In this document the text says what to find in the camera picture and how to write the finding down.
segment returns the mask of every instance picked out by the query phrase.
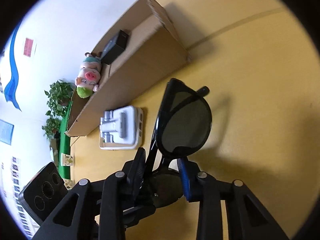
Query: sunglasses lens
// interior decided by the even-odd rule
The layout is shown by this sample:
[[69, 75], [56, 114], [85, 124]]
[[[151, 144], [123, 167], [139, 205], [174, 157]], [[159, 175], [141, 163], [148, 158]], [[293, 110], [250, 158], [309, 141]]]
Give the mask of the sunglasses lens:
[[148, 179], [148, 184], [156, 208], [169, 206], [183, 195], [181, 180], [176, 171], [154, 174]]
[[176, 94], [171, 107], [169, 120], [162, 134], [162, 145], [172, 153], [181, 156], [183, 149], [197, 148], [207, 139], [211, 129], [211, 113], [205, 103], [186, 92]]

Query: bolt head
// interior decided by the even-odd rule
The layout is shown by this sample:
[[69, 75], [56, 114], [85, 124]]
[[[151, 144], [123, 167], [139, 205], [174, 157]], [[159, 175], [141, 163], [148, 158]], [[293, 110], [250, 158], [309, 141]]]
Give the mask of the bolt head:
[[198, 173], [198, 177], [201, 178], [201, 179], [204, 179], [207, 177], [207, 174], [204, 172], [204, 171], [201, 171]]
[[84, 185], [87, 185], [88, 184], [88, 180], [87, 179], [81, 179], [79, 180], [79, 185], [80, 186], [84, 186]]
[[233, 184], [235, 184], [235, 186], [237, 186], [237, 187], [241, 187], [241, 186], [243, 185], [243, 182], [242, 182], [241, 180], [239, 180], [239, 179], [236, 179], [236, 180], [233, 182]]
[[124, 172], [123, 171], [117, 171], [116, 172], [116, 177], [117, 178], [122, 178], [124, 176]]

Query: pig plush toy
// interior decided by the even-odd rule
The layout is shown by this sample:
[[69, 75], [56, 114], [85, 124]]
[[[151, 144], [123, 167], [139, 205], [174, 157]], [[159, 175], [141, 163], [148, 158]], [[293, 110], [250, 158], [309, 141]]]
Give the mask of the pig plush toy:
[[86, 53], [86, 59], [80, 66], [80, 72], [75, 80], [77, 93], [81, 98], [87, 98], [98, 91], [98, 82], [101, 78], [101, 62], [90, 53]]

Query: yellow surface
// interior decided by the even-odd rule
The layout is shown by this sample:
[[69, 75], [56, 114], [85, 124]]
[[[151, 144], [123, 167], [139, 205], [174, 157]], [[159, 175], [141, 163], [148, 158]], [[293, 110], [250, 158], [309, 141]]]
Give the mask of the yellow surface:
[[[243, 180], [292, 237], [320, 188], [320, 68], [309, 37], [278, 0], [157, 1], [193, 63], [132, 102], [145, 114], [143, 147], [171, 77], [194, 90], [208, 86], [212, 131], [190, 159], [219, 180]], [[76, 182], [104, 179], [134, 158], [134, 150], [100, 150], [98, 141], [96, 129], [73, 143]], [[182, 198], [126, 237], [195, 239], [197, 217], [198, 204]]]

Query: sunglasses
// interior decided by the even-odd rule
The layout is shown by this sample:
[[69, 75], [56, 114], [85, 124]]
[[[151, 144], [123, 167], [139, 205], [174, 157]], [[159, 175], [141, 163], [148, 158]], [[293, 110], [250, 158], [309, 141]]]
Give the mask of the sunglasses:
[[[167, 84], [154, 126], [140, 191], [141, 194], [151, 196], [156, 208], [168, 206], [183, 195], [179, 172], [169, 168], [169, 165], [172, 160], [195, 153], [207, 141], [212, 114], [203, 97], [209, 92], [207, 87], [194, 91], [174, 78]], [[158, 168], [153, 171], [158, 150], [162, 157]]]

